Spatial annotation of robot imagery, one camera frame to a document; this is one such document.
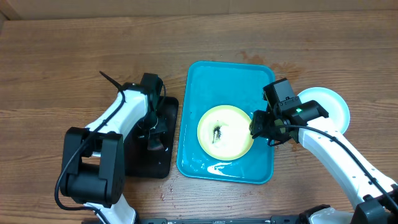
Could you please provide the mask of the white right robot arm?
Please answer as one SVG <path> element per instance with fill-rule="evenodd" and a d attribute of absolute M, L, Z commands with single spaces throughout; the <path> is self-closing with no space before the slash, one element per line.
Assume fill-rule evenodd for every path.
<path fill-rule="evenodd" d="M 359 153 L 318 102 L 285 100 L 257 110 L 250 132 L 253 138 L 266 138 L 269 146 L 290 139 L 301 144 L 324 165 L 354 208 L 345 213 L 320 205 L 301 213 L 301 223 L 397 223 L 397 183 Z"/>

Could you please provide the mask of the yellow plate with stain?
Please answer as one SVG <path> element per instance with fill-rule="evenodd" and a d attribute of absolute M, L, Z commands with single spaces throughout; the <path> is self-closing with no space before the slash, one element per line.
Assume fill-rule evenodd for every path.
<path fill-rule="evenodd" d="M 220 105 L 208 110 L 199 120 L 197 138 L 211 157 L 232 161 L 245 155 L 254 140 L 249 130 L 250 117 L 241 109 Z"/>

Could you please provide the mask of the light blue plate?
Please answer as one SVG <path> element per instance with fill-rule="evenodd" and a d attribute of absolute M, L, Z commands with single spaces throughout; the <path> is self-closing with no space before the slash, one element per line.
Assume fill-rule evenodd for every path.
<path fill-rule="evenodd" d="M 312 87 L 300 92 L 298 96 L 302 103 L 311 100 L 318 102 L 329 113 L 340 133 L 346 132 L 351 115 L 347 103 L 337 92 L 324 87 Z"/>

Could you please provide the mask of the green scrubbing sponge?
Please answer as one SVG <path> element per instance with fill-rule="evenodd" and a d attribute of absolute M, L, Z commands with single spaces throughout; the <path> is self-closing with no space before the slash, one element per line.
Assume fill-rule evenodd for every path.
<path fill-rule="evenodd" d="M 164 150 L 164 145 L 159 138 L 149 139 L 147 142 L 148 151 L 161 151 Z"/>

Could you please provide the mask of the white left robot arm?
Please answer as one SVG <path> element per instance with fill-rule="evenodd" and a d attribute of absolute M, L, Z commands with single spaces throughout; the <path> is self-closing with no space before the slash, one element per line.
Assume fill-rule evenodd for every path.
<path fill-rule="evenodd" d="M 66 132 L 54 199 L 63 210 L 91 210 L 100 223 L 138 223 L 123 195 L 126 177 L 168 175 L 178 101 L 161 81 L 115 86 L 117 98 L 97 120 Z"/>

